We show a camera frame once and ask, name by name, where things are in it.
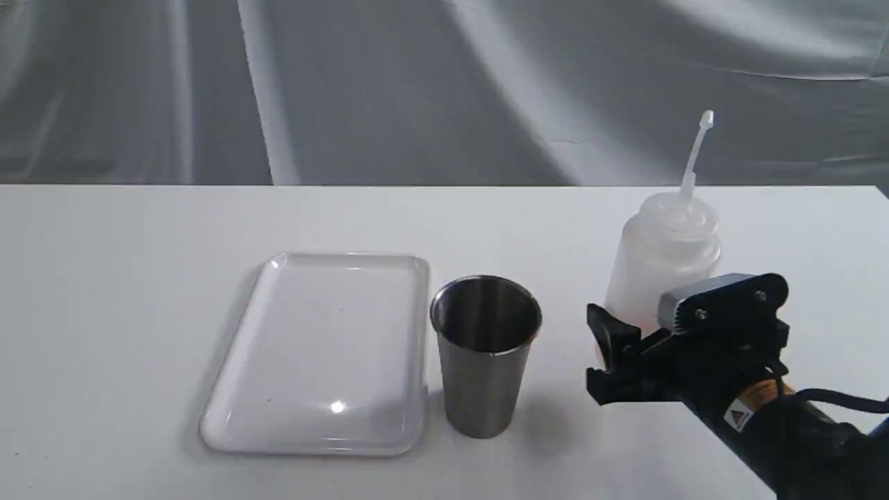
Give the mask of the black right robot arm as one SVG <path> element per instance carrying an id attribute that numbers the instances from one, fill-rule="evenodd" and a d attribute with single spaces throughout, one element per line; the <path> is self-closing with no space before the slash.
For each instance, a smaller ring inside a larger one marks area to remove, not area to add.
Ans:
<path id="1" fill-rule="evenodd" d="M 887 424 L 862 433 L 817 403 L 885 417 L 887 401 L 784 382 L 788 294 L 774 273 L 706 278 L 664 292 L 648 335 L 590 303 L 604 368 L 586 390 L 601 406 L 682 403 L 779 499 L 886 499 Z"/>

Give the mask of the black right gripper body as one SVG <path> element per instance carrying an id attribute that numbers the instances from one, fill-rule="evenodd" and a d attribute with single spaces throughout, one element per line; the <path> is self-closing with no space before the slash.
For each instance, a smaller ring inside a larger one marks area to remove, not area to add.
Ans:
<path id="1" fill-rule="evenodd" d="M 787 376 L 790 295 L 780 274 L 731 273 L 664 292 L 657 320 L 667 335 L 640 358 L 641 402 L 705 401 L 745 388 L 756 374 Z"/>

